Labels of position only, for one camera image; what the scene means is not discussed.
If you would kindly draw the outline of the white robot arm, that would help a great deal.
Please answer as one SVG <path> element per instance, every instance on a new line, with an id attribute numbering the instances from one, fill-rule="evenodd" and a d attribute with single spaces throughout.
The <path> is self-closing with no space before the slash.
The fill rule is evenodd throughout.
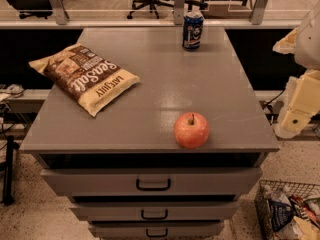
<path id="1" fill-rule="evenodd" d="M 284 105 L 274 127 L 278 137 L 290 139 L 299 135 L 320 112 L 320 1 L 297 28 L 276 42 L 273 50 L 293 54 L 295 62 L 306 69 L 299 78 L 289 78 Z"/>

